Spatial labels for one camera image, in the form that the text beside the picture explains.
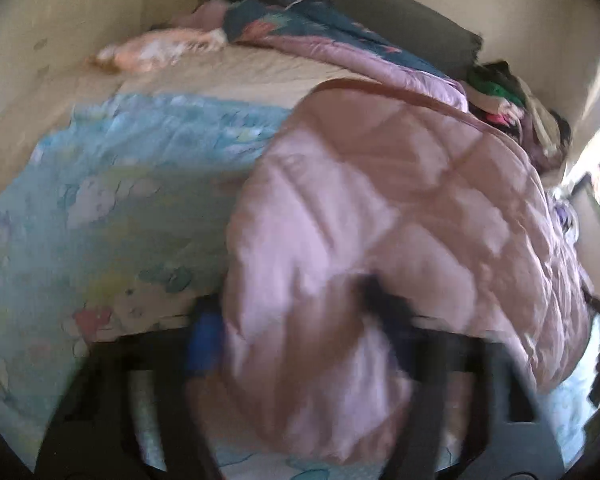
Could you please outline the pink quilted jacket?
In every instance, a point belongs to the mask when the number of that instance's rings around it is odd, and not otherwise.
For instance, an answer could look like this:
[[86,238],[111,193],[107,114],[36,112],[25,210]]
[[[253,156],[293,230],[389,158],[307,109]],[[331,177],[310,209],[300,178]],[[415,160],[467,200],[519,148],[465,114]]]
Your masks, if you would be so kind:
[[226,244],[222,364],[190,400],[236,448],[389,456],[413,385],[362,313],[367,274],[445,330],[503,341],[543,392],[590,339],[576,252],[527,154],[413,91],[315,87],[242,187]]

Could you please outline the clothes heap on floor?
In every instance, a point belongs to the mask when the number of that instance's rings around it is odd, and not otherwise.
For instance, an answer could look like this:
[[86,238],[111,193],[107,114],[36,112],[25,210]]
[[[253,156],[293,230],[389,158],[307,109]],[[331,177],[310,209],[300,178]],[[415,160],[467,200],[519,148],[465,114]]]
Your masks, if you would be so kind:
[[577,211],[569,200],[555,200],[553,209],[566,241],[571,245],[577,244],[580,237]]

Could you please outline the pile of assorted clothes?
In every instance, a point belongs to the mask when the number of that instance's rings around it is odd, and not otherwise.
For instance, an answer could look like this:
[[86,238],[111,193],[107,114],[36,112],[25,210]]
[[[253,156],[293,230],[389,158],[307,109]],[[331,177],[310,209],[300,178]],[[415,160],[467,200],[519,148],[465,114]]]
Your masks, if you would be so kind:
[[547,108],[507,62],[476,65],[460,84],[471,113],[517,142],[539,174],[562,166],[571,142],[569,122]]

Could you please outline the light blue cartoon blanket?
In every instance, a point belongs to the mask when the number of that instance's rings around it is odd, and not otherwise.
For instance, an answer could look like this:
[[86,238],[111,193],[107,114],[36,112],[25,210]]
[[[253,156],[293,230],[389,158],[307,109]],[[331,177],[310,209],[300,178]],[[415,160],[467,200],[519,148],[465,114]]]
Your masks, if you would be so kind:
[[[0,195],[0,431],[28,465],[96,342],[178,326],[224,287],[239,193],[292,110],[163,94],[82,107]],[[591,408],[584,352],[542,392],[566,460]]]

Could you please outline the bed with beige sheet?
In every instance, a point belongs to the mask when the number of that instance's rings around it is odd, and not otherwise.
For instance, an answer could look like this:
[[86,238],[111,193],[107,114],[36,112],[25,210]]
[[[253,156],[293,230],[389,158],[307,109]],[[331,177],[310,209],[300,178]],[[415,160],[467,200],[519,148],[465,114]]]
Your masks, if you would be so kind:
[[227,47],[182,58],[146,74],[108,74],[86,64],[50,77],[0,116],[0,193],[20,173],[38,141],[68,124],[80,104],[117,93],[199,93],[214,98],[294,107],[313,87],[355,73],[271,49]]

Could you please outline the dark green headboard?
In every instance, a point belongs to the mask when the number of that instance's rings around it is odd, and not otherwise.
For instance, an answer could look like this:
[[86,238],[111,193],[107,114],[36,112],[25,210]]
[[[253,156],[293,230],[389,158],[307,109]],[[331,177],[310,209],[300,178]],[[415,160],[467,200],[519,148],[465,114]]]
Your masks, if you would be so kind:
[[478,35],[415,0],[332,0],[332,3],[352,20],[419,56],[452,79],[466,78],[482,47]]

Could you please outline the peach white small garment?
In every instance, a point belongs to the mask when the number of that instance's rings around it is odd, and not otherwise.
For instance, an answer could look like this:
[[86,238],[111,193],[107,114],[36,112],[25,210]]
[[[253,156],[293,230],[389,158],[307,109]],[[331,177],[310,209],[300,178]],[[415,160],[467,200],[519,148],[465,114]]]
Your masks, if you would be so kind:
[[218,52],[226,45],[225,32],[220,28],[210,32],[193,28],[158,29],[122,44],[110,44],[88,62],[103,70],[148,73],[173,66],[185,55]]

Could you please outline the pink pillow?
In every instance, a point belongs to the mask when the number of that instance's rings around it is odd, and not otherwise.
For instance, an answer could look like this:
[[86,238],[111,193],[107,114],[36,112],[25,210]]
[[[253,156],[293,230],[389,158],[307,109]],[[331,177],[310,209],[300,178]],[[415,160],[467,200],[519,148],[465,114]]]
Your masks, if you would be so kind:
[[223,27],[223,22],[230,4],[225,0],[209,0],[189,14],[171,18],[169,24],[174,27],[192,28],[210,32]]

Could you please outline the teal floral purple comforter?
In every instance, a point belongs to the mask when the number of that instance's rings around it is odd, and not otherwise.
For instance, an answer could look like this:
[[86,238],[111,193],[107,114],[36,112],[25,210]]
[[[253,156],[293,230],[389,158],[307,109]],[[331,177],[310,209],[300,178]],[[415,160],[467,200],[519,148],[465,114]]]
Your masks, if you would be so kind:
[[469,110],[463,86],[336,9],[332,0],[226,0],[223,30],[250,44],[337,65],[391,88]]

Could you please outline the cream window curtain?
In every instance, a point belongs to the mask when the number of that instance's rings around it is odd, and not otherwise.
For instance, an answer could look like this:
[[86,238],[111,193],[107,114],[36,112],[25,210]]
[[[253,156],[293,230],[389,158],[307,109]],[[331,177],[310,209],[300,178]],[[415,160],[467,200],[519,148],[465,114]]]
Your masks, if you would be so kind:
[[566,169],[572,171],[600,133],[600,8],[580,11],[572,36],[574,111]]

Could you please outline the cream wardrobe with drawers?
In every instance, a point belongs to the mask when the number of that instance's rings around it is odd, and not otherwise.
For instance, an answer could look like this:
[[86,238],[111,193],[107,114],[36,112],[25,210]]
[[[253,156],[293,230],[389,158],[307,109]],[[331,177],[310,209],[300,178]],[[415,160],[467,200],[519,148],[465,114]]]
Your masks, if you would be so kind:
[[49,74],[197,0],[0,0],[0,114]]

